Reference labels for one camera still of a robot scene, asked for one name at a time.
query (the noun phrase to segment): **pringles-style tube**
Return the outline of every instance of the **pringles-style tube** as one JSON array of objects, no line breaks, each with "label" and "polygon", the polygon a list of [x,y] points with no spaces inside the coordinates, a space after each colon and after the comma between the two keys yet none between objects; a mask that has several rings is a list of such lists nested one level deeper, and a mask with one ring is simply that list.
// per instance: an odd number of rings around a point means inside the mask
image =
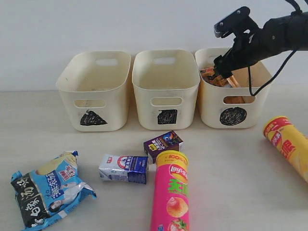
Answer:
[{"label": "pringles-style tube", "polygon": [[263,134],[308,182],[308,139],[285,116],[271,119]]},{"label": "pringles-style tube", "polygon": [[151,231],[189,231],[187,167],[181,152],[157,156]]}]

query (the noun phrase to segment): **blue snack bag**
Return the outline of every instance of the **blue snack bag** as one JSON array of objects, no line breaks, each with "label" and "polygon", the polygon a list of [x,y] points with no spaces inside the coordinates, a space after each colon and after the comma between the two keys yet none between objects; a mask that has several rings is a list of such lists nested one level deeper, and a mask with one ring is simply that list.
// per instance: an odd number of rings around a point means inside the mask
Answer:
[{"label": "blue snack bag", "polygon": [[25,229],[40,231],[69,214],[88,195],[95,199],[93,188],[78,177],[77,151],[64,152],[40,168],[25,175],[12,175]]}]

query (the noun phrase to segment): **plastic storage bin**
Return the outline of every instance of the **plastic storage bin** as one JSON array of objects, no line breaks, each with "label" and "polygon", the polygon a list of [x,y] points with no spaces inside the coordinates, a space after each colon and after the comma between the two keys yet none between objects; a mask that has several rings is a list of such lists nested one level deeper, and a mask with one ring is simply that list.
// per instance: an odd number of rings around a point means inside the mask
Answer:
[{"label": "plastic storage bin", "polygon": [[[229,48],[210,48],[199,50],[195,59],[199,70],[214,65],[214,59],[224,55]],[[258,62],[251,67],[253,92],[272,76]],[[233,72],[241,88],[220,88],[201,80],[198,94],[198,108],[202,121],[212,128],[249,128],[254,126],[262,112],[262,107],[270,90],[270,84],[255,97],[250,96],[248,70],[243,68]],[[243,96],[243,104],[225,104],[227,96]]]},{"label": "plastic storage bin", "polygon": [[76,55],[56,86],[73,127],[79,131],[114,131],[127,121],[131,56],[121,51]]},{"label": "plastic storage bin", "polygon": [[140,124],[150,130],[184,129],[193,121],[200,75],[183,50],[138,53],[132,83]]}]

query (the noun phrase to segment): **small milk carton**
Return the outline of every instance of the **small milk carton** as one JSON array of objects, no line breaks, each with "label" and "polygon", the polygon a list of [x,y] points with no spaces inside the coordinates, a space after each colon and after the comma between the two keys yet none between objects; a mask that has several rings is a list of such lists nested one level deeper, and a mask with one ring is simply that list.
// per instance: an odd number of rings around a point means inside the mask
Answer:
[{"label": "small milk carton", "polygon": [[163,151],[181,151],[183,147],[183,140],[174,131],[170,131],[144,142],[143,147],[144,152],[149,156],[150,162],[154,164],[158,154]]}]

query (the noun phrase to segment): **table surface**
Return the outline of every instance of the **table surface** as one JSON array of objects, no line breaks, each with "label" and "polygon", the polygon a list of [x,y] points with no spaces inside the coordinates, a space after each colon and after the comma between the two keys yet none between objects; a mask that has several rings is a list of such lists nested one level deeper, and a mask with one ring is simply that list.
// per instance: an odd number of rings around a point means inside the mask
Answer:
[{"label": "table surface", "polygon": [[[262,116],[249,129],[212,129],[196,111],[192,125],[177,130],[189,158],[192,231],[306,231],[308,185],[262,135],[272,117],[286,115],[308,134],[308,85],[273,85]],[[79,175],[98,198],[86,198],[48,231],[147,231],[151,221],[155,165],[146,185],[102,182],[104,153],[145,155],[142,143],[163,134],[144,129],[132,103],[118,131],[74,130],[56,91],[0,93],[0,230],[24,228],[10,185],[65,150],[78,150]]]}]

